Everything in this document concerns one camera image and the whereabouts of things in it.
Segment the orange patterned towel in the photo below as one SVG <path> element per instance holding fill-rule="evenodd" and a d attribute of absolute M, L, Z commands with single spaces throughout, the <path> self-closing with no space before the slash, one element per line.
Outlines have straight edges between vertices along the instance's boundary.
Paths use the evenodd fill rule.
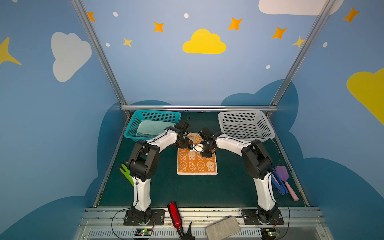
<path fill-rule="evenodd" d="M 190 144 L 198 145 L 202 138 L 197 133 L 189 133 L 187 137 Z M 178 149 L 178 175 L 217 175 L 217 158 L 213 153 L 211 158 L 202 157 L 201 153 L 195 152 L 189 148 Z"/>

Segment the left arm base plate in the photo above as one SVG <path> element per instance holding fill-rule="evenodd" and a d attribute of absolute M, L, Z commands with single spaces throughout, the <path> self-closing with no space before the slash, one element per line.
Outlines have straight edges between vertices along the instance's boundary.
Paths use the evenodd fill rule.
<path fill-rule="evenodd" d="M 135 208 L 127 210 L 124 218 L 124 226 L 152 226 L 164 224 L 165 210 L 139 211 Z"/>

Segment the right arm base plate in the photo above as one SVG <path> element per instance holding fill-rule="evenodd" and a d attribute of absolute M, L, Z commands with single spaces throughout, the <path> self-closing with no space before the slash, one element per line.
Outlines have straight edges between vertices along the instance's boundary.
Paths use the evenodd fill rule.
<path fill-rule="evenodd" d="M 284 225 L 281 211 L 274 207 L 269 211 L 264 209 L 242 209 L 245 225 Z"/>

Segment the yellow-green towel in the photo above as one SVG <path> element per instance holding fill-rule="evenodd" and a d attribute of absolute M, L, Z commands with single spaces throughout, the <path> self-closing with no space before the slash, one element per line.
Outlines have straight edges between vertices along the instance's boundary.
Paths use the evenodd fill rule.
<path fill-rule="evenodd" d="M 168 127 L 176 124 L 171 122 L 143 120 L 138 126 L 136 136 L 144 138 L 154 138 L 162 134 Z"/>

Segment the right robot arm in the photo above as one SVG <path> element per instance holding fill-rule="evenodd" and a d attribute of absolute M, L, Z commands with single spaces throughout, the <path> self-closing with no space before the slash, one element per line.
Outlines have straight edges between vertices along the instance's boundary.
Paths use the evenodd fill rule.
<path fill-rule="evenodd" d="M 258 221 L 269 224 L 278 215 L 279 209 L 272 190 L 272 158 L 259 140 L 244 142 L 225 135 L 213 133 L 208 128 L 199 131 L 203 145 L 202 155 L 210 157 L 212 151 L 223 149 L 241 156 L 248 174 L 253 178 L 258 195 Z"/>

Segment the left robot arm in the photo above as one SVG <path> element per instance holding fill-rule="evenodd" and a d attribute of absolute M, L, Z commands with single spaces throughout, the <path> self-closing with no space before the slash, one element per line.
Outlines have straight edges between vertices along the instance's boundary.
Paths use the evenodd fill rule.
<path fill-rule="evenodd" d="M 169 146 L 186 148 L 189 144 L 188 127 L 189 124 L 186 121 L 179 120 L 174 127 L 165 128 L 159 136 L 136 142 L 126 163 L 134 183 L 134 201 L 127 211 L 129 221 L 140 225 L 150 221 L 152 205 L 150 184 L 157 170 L 159 155 Z"/>

